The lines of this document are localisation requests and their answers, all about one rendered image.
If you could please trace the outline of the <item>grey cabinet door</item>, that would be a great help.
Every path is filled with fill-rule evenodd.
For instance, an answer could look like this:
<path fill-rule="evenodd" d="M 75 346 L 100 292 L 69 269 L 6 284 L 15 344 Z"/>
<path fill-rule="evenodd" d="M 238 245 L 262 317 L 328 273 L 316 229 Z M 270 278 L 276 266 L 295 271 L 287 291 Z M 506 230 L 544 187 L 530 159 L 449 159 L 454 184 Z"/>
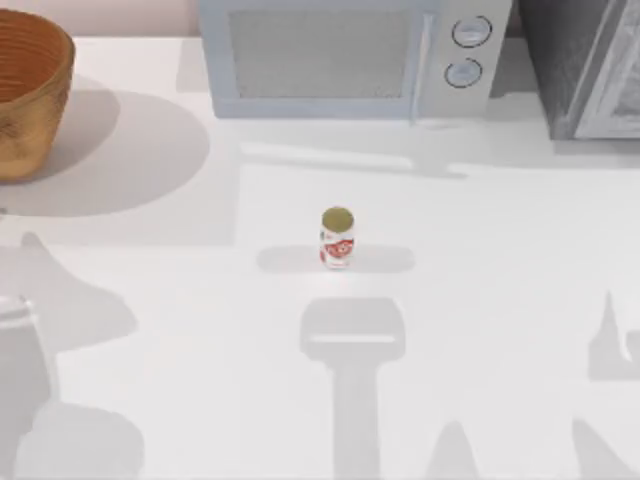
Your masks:
<path fill-rule="evenodd" d="M 640 0 L 612 0 L 587 67 L 578 139 L 640 139 Z"/>

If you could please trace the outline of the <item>pale microwave oven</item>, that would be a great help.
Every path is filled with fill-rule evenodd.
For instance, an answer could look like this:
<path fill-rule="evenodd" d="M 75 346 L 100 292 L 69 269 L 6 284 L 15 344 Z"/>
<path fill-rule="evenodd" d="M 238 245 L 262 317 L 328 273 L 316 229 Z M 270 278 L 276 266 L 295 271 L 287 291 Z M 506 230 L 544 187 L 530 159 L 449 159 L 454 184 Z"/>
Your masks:
<path fill-rule="evenodd" d="M 480 116 L 513 0 L 198 0 L 220 118 Z"/>

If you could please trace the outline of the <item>grey cabinet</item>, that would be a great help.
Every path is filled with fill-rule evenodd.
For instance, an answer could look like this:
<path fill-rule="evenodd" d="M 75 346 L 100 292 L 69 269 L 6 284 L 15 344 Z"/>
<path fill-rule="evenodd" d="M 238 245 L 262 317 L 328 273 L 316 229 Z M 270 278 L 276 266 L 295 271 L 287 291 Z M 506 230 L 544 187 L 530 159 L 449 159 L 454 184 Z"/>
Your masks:
<path fill-rule="evenodd" d="M 578 139 L 587 67 L 612 0 L 518 0 L 550 137 Z"/>

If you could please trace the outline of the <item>microwave oven door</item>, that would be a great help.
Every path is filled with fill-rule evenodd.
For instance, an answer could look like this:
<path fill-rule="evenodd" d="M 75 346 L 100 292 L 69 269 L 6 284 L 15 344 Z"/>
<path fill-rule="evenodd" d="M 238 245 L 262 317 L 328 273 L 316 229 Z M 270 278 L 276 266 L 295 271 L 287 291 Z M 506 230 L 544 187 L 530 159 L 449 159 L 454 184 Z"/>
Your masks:
<path fill-rule="evenodd" d="M 410 118 L 439 0 L 198 0 L 219 118 Z"/>

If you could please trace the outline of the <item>brown woven basket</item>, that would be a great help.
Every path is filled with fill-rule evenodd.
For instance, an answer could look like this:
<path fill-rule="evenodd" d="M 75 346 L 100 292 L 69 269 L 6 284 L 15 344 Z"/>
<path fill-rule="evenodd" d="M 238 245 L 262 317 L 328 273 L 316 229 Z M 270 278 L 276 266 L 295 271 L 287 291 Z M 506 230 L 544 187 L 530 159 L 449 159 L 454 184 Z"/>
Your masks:
<path fill-rule="evenodd" d="M 76 48 L 42 16 L 0 8 L 0 182 L 45 164 L 71 90 Z"/>

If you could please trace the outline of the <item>round microwave knob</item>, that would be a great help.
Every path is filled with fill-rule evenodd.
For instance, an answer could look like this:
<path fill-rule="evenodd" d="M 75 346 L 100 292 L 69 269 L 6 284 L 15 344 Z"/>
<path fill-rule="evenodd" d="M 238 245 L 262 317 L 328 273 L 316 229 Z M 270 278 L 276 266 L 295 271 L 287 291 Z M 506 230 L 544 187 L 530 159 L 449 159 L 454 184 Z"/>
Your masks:
<path fill-rule="evenodd" d="M 452 39 L 461 48 L 476 48 L 490 38 L 492 30 L 493 26 L 486 17 L 469 17 L 456 22 L 452 29 Z"/>
<path fill-rule="evenodd" d="M 482 65 L 472 58 L 465 58 L 458 63 L 451 63 L 444 72 L 449 86 L 455 89 L 466 89 L 478 83 L 483 75 Z"/>

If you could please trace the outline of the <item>red and white can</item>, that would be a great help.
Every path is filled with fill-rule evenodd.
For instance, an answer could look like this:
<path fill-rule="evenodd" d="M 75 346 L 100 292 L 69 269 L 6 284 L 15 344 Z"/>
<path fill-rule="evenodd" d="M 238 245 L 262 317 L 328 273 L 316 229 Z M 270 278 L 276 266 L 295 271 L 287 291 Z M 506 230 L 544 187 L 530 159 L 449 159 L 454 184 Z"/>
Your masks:
<path fill-rule="evenodd" d="M 354 249 L 355 219 L 350 210 L 334 206 L 321 218 L 319 255 L 329 269 L 343 269 L 349 264 Z"/>

